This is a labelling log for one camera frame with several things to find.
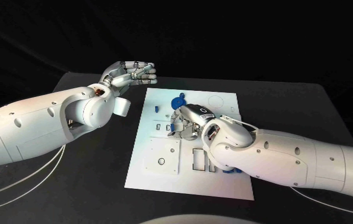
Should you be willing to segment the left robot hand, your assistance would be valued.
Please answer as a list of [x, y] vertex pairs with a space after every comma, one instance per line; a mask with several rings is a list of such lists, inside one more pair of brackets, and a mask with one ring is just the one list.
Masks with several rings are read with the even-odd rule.
[[100, 84], [107, 86], [114, 97], [121, 96], [130, 86], [157, 83], [155, 63], [143, 61], [119, 61], [103, 72]]

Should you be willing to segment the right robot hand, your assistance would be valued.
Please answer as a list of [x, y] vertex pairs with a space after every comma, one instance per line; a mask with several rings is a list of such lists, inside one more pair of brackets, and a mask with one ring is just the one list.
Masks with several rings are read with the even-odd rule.
[[[175, 130], [175, 123], [181, 119], [183, 124], [183, 130]], [[186, 139], [189, 141], [196, 140], [201, 136], [206, 124], [217, 119], [214, 112], [202, 105], [186, 104], [181, 106], [170, 117], [170, 133], [169, 138]]]

